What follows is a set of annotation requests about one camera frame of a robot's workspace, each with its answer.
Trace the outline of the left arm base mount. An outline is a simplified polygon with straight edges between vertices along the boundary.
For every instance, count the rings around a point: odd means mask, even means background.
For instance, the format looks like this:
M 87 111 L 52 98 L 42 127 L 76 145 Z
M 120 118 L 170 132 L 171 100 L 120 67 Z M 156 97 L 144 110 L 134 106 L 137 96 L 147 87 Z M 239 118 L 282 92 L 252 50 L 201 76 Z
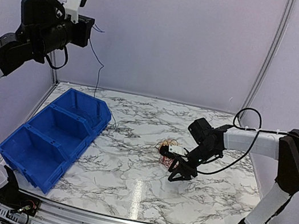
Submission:
M 11 168 L 4 165 L 7 172 L 7 183 L 0 188 L 0 203 L 10 207 L 14 213 L 26 213 L 35 216 L 40 200 L 20 191 L 18 181 Z

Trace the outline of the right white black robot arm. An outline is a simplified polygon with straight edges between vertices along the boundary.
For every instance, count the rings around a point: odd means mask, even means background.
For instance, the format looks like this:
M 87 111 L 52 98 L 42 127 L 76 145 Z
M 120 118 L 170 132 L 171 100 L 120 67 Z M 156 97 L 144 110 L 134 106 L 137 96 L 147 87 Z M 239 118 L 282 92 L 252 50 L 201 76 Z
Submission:
M 280 214 L 299 193 L 299 129 L 268 130 L 260 119 L 257 127 L 240 126 L 236 122 L 213 127 L 205 118 L 194 120 L 188 131 L 197 146 L 193 150 L 170 147 L 173 156 L 168 171 L 170 182 L 188 181 L 198 175 L 216 175 L 230 169 L 245 156 L 262 157 L 272 161 L 272 187 L 260 202 L 238 224 L 267 224 Z M 226 166 L 204 172 L 199 166 L 221 158 L 225 151 L 243 152 L 239 158 Z

